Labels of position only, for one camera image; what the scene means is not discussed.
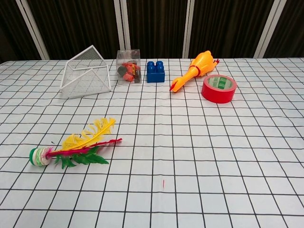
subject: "dark curtain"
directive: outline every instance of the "dark curtain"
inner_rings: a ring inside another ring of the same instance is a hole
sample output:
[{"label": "dark curtain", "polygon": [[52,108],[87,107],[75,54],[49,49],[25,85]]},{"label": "dark curtain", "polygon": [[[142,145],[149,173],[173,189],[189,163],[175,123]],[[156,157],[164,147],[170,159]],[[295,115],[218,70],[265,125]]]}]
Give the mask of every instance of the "dark curtain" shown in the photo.
[{"label": "dark curtain", "polygon": [[273,0],[196,0],[189,57],[253,57]]},{"label": "dark curtain", "polygon": [[303,0],[286,2],[264,57],[304,57]]},{"label": "dark curtain", "polygon": [[127,0],[131,48],[141,58],[181,58],[187,0]]},{"label": "dark curtain", "polygon": [[70,59],[90,45],[115,58],[119,40],[113,0],[28,1],[51,59]]},{"label": "dark curtain", "polygon": [[41,59],[15,0],[0,2],[0,63]]}]

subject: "rubber chicken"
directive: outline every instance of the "rubber chicken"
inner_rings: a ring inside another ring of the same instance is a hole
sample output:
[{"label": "rubber chicken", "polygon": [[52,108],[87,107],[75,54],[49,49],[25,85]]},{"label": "rubber chicken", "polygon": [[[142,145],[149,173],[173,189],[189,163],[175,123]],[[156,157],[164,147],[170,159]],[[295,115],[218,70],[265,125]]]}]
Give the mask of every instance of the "rubber chicken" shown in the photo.
[{"label": "rubber chicken", "polygon": [[196,76],[203,76],[206,73],[212,71],[214,67],[219,63],[219,60],[213,60],[210,51],[205,51],[200,53],[196,58],[191,62],[190,67],[187,73],[173,80],[170,87],[170,91],[177,92],[182,88],[186,82]]}]

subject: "grid tablecloth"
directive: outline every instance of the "grid tablecloth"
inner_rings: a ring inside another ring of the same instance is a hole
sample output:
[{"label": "grid tablecloth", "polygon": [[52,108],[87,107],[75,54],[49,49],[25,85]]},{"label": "grid tablecloth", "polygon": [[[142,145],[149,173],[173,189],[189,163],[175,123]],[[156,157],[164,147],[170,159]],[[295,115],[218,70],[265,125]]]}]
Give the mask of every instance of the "grid tablecloth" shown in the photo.
[{"label": "grid tablecloth", "polygon": [[[112,92],[76,99],[58,92],[65,61],[0,65],[0,227],[303,227],[304,59],[220,59],[213,73],[238,85],[220,105],[203,78],[169,93],[190,59],[161,59],[157,84],[149,60],[125,86],[107,60]],[[100,152],[109,165],[30,164],[32,148],[104,116],[116,119],[105,140],[123,138]]]}]

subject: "wire mesh basket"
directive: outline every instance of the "wire mesh basket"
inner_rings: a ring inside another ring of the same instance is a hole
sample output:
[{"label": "wire mesh basket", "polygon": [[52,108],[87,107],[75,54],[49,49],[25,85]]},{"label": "wire mesh basket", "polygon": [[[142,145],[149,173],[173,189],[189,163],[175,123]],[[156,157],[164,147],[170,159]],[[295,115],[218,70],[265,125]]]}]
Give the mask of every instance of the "wire mesh basket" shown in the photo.
[{"label": "wire mesh basket", "polygon": [[108,65],[93,45],[66,62],[60,91],[69,98],[111,91]]}]

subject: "blue toy block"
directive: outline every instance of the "blue toy block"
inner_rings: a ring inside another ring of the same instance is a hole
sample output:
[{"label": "blue toy block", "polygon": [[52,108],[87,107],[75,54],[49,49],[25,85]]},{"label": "blue toy block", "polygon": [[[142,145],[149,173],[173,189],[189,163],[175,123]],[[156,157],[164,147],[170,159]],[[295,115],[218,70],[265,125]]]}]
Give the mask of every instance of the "blue toy block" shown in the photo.
[{"label": "blue toy block", "polygon": [[165,82],[165,70],[162,61],[157,61],[156,65],[152,61],[147,63],[147,82]]}]

